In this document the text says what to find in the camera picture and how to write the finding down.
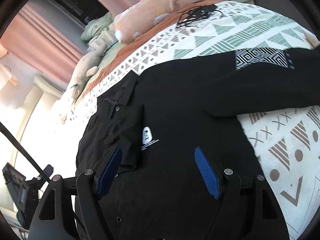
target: orange blanket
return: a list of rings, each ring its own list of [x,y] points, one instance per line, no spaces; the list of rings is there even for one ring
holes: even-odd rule
[[[205,0],[205,1],[197,2],[193,4],[188,4],[183,9],[170,14],[166,19],[164,19],[162,22],[154,26],[150,31],[138,37],[133,43],[119,50],[115,59],[111,61],[111,63],[101,71],[100,75],[97,77],[95,81],[93,81],[88,85],[87,89],[82,93],[81,97],[78,99],[78,102],[80,102],[86,94],[88,94],[96,85],[98,85],[107,75],[109,75],[119,64],[121,64],[135,50],[140,48],[143,44],[145,44],[158,32],[164,30],[165,28],[171,26],[172,24],[177,23],[180,20],[180,17],[181,17],[181,20],[184,19],[187,16],[186,14],[182,16],[182,14],[185,11],[188,11],[194,7],[216,4],[218,2],[221,2],[221,0]]]

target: pink plush pillow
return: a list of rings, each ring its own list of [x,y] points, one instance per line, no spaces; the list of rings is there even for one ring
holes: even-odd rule
[[[169,14],[203,0],[140,0],[114,19],[115,35],[122,44],[133,42]]]

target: black and white geometric print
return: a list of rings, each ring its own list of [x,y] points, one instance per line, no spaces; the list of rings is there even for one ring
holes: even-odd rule
[[[242,69],[250,64],[266,62],[281,67],[294,69],[287,51],[273,48],[252,48],[236,50],[236,69]]]

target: stuffed animal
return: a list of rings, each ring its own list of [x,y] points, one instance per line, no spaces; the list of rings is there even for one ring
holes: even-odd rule
[[[75,103],[90,77],[95,75],[99,70],[98,65],[101,61],[101,56],[107,47],[107,44],[102,44],[96,50],[87,53],[79,60],[65,92],[71,105]]]

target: metal screw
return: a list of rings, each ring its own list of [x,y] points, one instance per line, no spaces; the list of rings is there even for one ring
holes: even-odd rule
[[[58,181],[60,178],[61,178],[60,175],[54,175],[52,180],[53,181]]]
[[[260,181],[264,181],[264,176],[262,176],[262,175],[257,175],[257,179],[260,180]]]
[[[231,169],[225,169],[224,173],[227,174],[227,175],[232,175],[233,171]]]
[[[85,175],[91,175],[92,173],[93,173],[92,169],[87,169],[87,170],[84,171]]]

